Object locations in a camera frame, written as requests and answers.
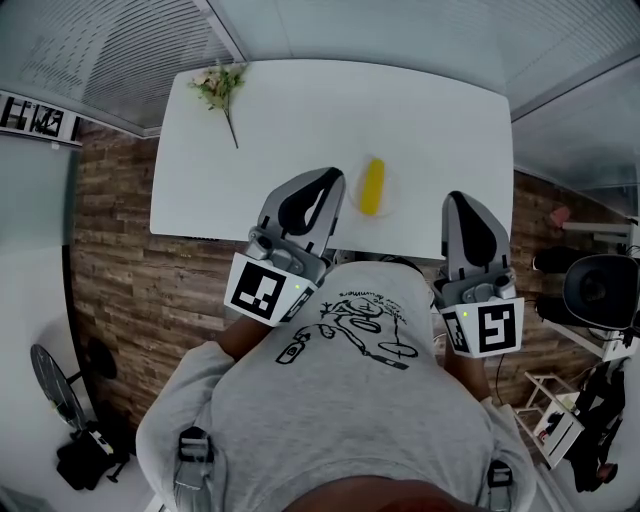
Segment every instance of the flower sprig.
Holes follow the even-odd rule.
[[[189,87],[197,89],[200,92],[200,97],[209,104],[209,110],[219,108],[224,112],[236,148],[238,140],[231,123],[231,93],[244,84],[242,75],[246,68],[246,64],[230,64],[228,66],[218,64],[215,68],[206,69],[189,83]]]

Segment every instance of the red object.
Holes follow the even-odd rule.
[[[552,211],[549,217],[551,217],[551,222],[553,222],[557,228],[561,228],[562,224],[567,222],[569,217],[571,217],[571,211],[566,206],[562,206]]]

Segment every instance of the floor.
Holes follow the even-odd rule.
[[[92,374],[90,385],[96,399],[111,402],[133,431],[184,353],[215,339],[235,318],[223,296],[233,253],[244,242],[151,235],[157,140],[137,140],[91,123],[82,125],[80,140],[71,247],[78,338],[86,346],[96,337],[113,352],[117,378]],[[623,220],[583,196],[516,172],[511,255],[519,294],[526,299],[560,290],[557,277],[532,270],[536,251],[556,244],[596,248],[589,237],[552,225],[549,214],[562,205],[576,221]],[[419,264],[426,279],[433,278],[437,266]],[[530,302],[526,306],[522,350],[504,358],[499,378],[499,358],[486,361],[494,394],[497,386],[500,399],[513,405],[531,393],[525,370],[555,372],[575,382],[595,363],[589,352],[543,327]],[[434,320],[436,333],[444,332],[439,316]],[[443,343],[440,338],[440,351]]]

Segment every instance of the yellow object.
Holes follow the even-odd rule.
[[[360,211],[365,215],[375,215],[380,207],[384,187],[384,162],[374,158],[369,164],[360,198]]]

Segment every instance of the strap buckle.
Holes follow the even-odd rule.
[[[213,462],[213,449],[209,434],[198,427],[189,427],[180,434],[178,458],[182,462]]]
[[[487,474],[489,485],[489,508],[495,512],[507,512],[511,509],[509,487],[513,484],[511,468],[500,460],[494,460]]]

